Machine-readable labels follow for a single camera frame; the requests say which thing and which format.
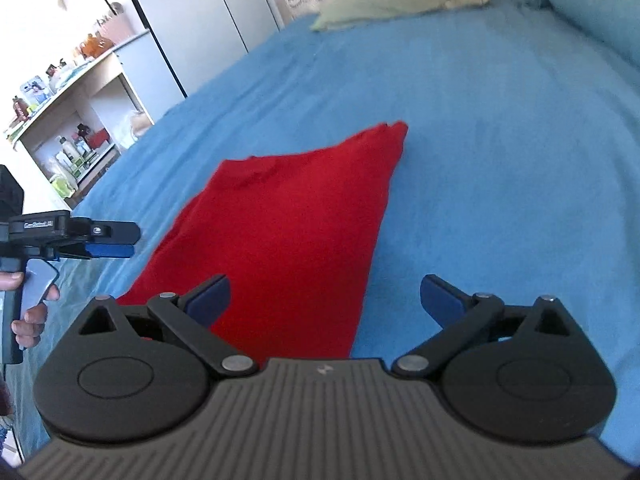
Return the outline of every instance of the logo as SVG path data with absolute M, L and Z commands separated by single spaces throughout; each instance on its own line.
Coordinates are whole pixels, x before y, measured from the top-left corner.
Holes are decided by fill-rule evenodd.
M 53 227 L 53 220 L 47 220 L 45 222 L 25 222 L 25 229 L 35 229 L 38 227 Z
M 334 367 L 332 367 L 331 365 L 322 365 L 316 368 L 316 370 L 318 370 L 319 374 L 327 375 L 334 371 Z

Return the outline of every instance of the human hand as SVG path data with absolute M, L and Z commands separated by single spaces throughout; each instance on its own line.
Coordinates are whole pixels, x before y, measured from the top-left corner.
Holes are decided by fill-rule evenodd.
M 0 290 L 15 290 L 22 284 L 24 274 L 22 272 L 0 272 Z M 51 285 L 47 291 L 46 300 L 57 301 L 60 299 L 60 291 L 55 285 Z M 47 321 L 47 305 L 44 303 L 31 307 L 24 313 L 23 320 L 11 323 L 11 330 L 15 334 L 18 345 L 25 348 L 36 346 L 40 342 L 40 335 Z

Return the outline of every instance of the red cloth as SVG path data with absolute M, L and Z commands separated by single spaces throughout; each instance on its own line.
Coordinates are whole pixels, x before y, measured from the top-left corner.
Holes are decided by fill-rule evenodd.
M 259 362 L 348 357 L 406 132 L 380 124 L 323 150 L 225 160 L 120 304 L 222 273 L 222 339 Z

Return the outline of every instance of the bed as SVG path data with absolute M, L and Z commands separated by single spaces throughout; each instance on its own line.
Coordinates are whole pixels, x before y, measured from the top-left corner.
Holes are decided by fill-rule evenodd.
M 438 331 L 418 296 L 430 272 L 512 304 L 555 294 L 618 384 L 602 439 L 640 462 L 640 70 L 513 0 L 322 34 L 312 20 L 169 111 L 74 212 L 135 221 L 144 235 L 131 260 L 60 264 L 63 300 L 7 371 L 25 454 L 48 440 L 31 387 L 56 341 L 88 298 L 128 289 L 223 159 L 403 120 L 352 356 L 390 362 Z

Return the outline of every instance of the white wardrobe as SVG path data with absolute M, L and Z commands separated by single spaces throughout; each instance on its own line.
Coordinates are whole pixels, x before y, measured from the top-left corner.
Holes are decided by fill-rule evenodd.
M 268 0 L 137 1 L 187 95 L 278 30 Z

